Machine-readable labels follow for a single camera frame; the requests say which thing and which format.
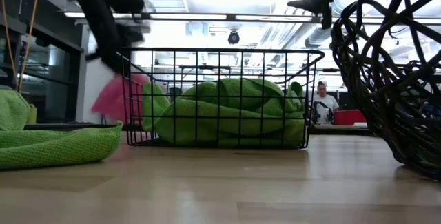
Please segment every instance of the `security camera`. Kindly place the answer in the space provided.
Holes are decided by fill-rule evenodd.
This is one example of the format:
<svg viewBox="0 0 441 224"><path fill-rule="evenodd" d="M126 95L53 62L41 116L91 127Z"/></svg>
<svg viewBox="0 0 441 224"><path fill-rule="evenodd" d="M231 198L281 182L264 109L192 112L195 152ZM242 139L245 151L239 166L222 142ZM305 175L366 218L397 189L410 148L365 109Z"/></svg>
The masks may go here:
<svg viewBox="0 0 441 224"><path fill-rule="evenodd" d="M232 30L228 36L228 43L234 45L239 43L239 41L240 41L239 34L237 33L237 31Z"/></svg>

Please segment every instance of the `orange cable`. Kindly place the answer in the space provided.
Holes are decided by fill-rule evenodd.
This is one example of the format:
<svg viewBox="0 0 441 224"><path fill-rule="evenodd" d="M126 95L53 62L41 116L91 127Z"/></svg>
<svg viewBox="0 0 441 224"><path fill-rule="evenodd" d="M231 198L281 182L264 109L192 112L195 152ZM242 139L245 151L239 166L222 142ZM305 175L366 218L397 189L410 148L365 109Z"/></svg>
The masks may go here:
<svg viewBox="0 0 441 224"><path fill-rule="evenodd" d="M11 60L12 73L14 74L14 78L13 79L17 83L17 72L15 71L14 57L12 55L12 49L11 49L11 40L9 38L8 19L6 18L6 4L5 4L5 0L1 0L1 9L3 10L3 18L5 20L6 43L8 44L9 58Z"/></svg>
<svg viewBox="0 0 441 224"><path fill-rule="evenodd" d="M25 58L23 60L23 66L21 67L20 84L19 84L19 87L18 87L19 90L21 89L21 85L23 84L23 75L25 73L26 61L28 60L30 43L32 41L32 30L34 29L35 12L37 11L37 3L38 3L38 1L39 0L35 0L34 1L34 9L32 10L32 18L31 18L31 21L30 21L28 46L26 48Z"/></svg>

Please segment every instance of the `green microfiber cloth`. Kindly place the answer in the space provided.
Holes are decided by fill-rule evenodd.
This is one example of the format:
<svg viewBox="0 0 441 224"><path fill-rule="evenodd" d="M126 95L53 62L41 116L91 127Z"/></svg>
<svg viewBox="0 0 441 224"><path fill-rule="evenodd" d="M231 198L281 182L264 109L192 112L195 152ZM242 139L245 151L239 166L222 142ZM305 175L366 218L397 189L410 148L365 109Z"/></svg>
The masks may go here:
<svg viewBox="0 0 441 224"><path fill-rule="evenodd" d="M285 101L285 133L283 130L283 98L282 90L274 83L262 79L243 79L242 96L255 96L242 100L242 115L240 122L240 144L244 146L262 145L277 146L281 144L283 136L284 145L299 146L306 139L304 121L302 118L305 107L302 101L293 101L290 97L293 92L303 96L299 83L292 83ZM219 145L223 147L237 146L239 138L240 98L222 96L240 96L240 79L221 79L218 83L204 82L188 91L170 103L156 84L146 83L143 87L143 112L145 116L160 116L154 118L153 129L167 142L174 142L174 124L176 124L176 144L195 145L215 143L219 136ZM221 117L234 117L219 119L218 97L220 98ZM197 141L196 138L196 99L198 110ZM264 119L262 133L260 132L260 117L279 118ZM173 116L188 116L189 118L176 118ZM146 130L152 130L152 118L145 117L143 125Z"/></svg>
<svg viewBox="0 0 441 224"><path fill-rule="evenodd" d="M100 161L119 144L121 123L114 128L74 132L23 131L29 105L21 95L12 90L0 91L0 103L0 170Z"/></svg>

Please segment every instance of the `wooden table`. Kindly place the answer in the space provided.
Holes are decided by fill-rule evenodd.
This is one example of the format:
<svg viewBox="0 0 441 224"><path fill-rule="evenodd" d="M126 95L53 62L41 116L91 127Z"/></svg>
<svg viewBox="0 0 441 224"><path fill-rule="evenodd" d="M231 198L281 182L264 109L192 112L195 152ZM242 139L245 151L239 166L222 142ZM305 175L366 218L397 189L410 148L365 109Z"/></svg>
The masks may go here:
<svg viewBox="0 0 441 224"><path fill-rule="evenodd" d="M102 163L0 173L0 223L440 223L441 186L386 143L306 150L129 147Z"/></svg>

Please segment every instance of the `red box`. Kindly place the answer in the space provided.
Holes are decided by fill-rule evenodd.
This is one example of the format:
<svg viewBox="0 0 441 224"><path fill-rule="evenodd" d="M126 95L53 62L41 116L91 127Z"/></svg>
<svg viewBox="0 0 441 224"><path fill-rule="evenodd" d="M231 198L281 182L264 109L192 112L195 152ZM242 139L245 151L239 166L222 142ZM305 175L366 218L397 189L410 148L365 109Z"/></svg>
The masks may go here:
<svg viewBox="0 0 441 224"><path fill-rule="evenodd" d="M365 123L366 118L359 110L339 110L334 112L335 125L353 125L354 123Z"/></svg>

